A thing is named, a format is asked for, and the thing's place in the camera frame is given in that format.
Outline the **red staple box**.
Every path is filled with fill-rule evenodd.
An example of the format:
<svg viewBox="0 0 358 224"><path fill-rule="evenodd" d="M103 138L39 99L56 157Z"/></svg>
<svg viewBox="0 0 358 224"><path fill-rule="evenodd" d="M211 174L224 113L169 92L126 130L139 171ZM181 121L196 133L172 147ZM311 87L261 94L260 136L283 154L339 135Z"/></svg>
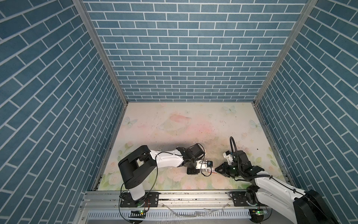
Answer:
<svg viewBox="0 0 358 224"><path fill-rule="evenodd" d="M216 171L213 168L207 168L206 171L208 173L216 173Z"/></svg>

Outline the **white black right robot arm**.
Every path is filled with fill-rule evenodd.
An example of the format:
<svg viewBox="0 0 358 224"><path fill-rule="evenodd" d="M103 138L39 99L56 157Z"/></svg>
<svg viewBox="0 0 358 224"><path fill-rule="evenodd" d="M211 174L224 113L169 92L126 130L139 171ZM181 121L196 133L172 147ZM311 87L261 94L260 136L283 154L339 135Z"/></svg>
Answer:
<svg viewBox="0 0 358 224"><path fill-rule="evenodd" d="M263 168L252 165L243 151L227 151L223 155L226 162L215 171L235 181L251 184L246 189L246 204L268 206L295 224L338 223L318 192L298 189L274 178Z"/></svg>

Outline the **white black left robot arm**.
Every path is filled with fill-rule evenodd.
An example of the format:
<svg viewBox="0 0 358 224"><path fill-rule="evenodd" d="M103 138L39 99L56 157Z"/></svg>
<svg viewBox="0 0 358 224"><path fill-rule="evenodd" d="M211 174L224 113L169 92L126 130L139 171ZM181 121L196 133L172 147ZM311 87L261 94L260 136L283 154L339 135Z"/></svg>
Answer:
<svg viewBox="0 0 358 224"><path fill-rule="evenodd" d="M118 167L132 200L138 201L146 197L143 182L155 169L185 167L188 175L196 175L208 167L205 154L199 143L172 151L154 151L142 145L123 158Z"/></svg>

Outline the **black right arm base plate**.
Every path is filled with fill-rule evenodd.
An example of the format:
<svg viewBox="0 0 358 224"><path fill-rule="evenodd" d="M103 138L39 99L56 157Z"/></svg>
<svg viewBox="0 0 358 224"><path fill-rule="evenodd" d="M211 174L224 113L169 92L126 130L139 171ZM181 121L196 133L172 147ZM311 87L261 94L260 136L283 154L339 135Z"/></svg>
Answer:
<svg viewBox="0 0 358 224"><path fill-rule="evenodd" d="M247 201L246 192L244 191L231 191L228 192L228 196L231 198L234 207L256 206L256 204L251 204Z"/></svg>

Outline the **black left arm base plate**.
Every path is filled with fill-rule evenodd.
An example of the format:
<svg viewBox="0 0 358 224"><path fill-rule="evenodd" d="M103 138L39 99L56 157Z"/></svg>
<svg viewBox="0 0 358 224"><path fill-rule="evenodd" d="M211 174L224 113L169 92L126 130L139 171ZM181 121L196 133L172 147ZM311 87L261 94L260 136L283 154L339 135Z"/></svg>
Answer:
<svg viewBox="0 0 358 224"><path fill-rule="evenodd" d="M129 192L124 192L121 195L120 207L121 208L152 208L157 207L159 201L158 192L150 192L147 196L138 200L133 200Z"/></svg>

